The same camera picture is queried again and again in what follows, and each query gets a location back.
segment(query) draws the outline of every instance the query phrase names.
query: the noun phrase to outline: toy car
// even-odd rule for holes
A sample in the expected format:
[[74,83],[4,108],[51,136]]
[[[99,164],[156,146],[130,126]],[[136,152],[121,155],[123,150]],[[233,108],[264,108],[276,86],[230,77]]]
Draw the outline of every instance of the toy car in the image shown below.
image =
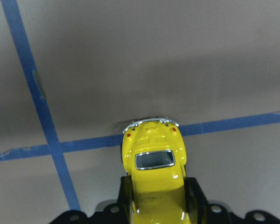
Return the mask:
[[184,180],[186,149],[178,124],[144,119],[123,131],[122,162],[131,176],[130,223],[190,223]]

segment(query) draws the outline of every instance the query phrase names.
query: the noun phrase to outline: car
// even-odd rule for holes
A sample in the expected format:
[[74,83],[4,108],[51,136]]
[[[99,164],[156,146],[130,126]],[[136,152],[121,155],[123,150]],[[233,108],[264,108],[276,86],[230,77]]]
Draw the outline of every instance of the car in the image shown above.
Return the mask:
[[123,131],[122,163],[133,186],[130,223],[190,224],[184,187],[187,153],[178,126],[151,118]]

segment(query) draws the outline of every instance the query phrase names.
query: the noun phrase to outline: window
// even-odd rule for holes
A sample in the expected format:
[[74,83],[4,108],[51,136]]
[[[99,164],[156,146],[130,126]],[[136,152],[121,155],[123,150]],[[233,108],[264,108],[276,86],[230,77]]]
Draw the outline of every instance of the window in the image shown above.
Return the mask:
[[140,153],[136,155],[137,169],[155,169],[170,167],[175,164],[174,155],[171,150]]

